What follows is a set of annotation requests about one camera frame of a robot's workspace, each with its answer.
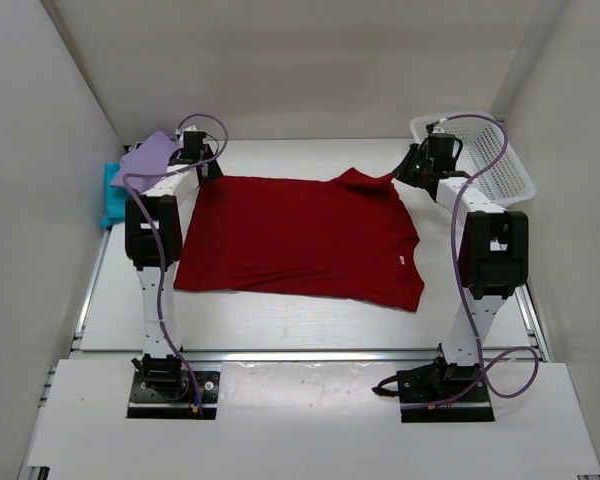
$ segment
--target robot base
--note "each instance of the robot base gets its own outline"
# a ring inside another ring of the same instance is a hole
[[[188,374],[179,370],[179,391],[168,393],[159,388],[147,386],[141,372],[133,376],[127,418],[189,419],[215,420],[220,390],[220,372],[195,371],[194,374],[202,390],[202,411],[195,412],[192,407],[193,390],[188,387]]]
[[[484,382],[479,382],[450,405],[408,409],[413,405],[456,395],[474,381],[478,374],[477,366],[456,367],[447,365],[442,359],[436,359],[423,367],[398,371],[396,377],[402,423],[493,422],[493,408]]]

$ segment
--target white laundry basket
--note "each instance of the white laundry basket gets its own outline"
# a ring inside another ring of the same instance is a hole
[[[455,112],[439,115],[427,115],[411,120],[411,132],[415,140],[422,142],[427,136],[426,126],[441,118],[463,113],[491,115],[485,112]],[[449,120],[440,125],[445,132],[458,137],[464,143],[464,148],[458,159],[456,168],[470,175],[491,162],[502,148],[503,136],[500,129],[479,118],[460,118]],[[502,160],[475,182],[492,202],[507,207],[522,200],[528,200],[536,194],[536,187],[522,166],[520,159],[509,142],[507,152]]]

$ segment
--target purple cloth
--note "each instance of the purple cloth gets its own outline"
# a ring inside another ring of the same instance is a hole
[[[111,185],[123,187],[122,176],[127,173],[165,173],[171,154],[179,148],[178,142],[171,140],[166,133],[158,130],[145,140],[137,150],[127,153],[120,159],[120,171]],[[130,178],[134,190],[144,193],[160,181],[159,178]]]

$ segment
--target white platform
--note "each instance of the white platform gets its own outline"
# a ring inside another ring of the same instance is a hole
[[[220,164],[226,175],[329,180],[350,167],[380,176],[404,157],[406,140],[231,142]],[[249,292],[176,292],[176,318],[189,350],[423,349],[448,333],[459,304],[449,247],[450,214],[423,190],[394,182],[420,236],[415,260],[425,281],[417,314],[343,299]],[[183,227],[195,204],[181,207]],[[124,227],[113,228],[83,350],[141,350],[140,287],[124,253]],[[512,297],[498,313],[486,347],[529,345]]]
[[[505,390],[528,363],[493,370]],[[390,363],[225,363],[215,421],[126,419],[128,361],[60,362],[28,459],[49,480],[498,479],[600,474],[567,368],[543,364],[496,422],[400,424],[370,387]]]

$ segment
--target white wall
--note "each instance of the white wall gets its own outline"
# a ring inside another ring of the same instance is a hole
[[[418,115],[507,113],[563,3],[55,0],[125,142],[201,110],[247,139],[403,137]]]
[[[538,187],[532,292],[600,457],[600,0],[571,2],[508,126]]]
[[[120,142],[37,0],[0,0],[0,479],[66,355]]]

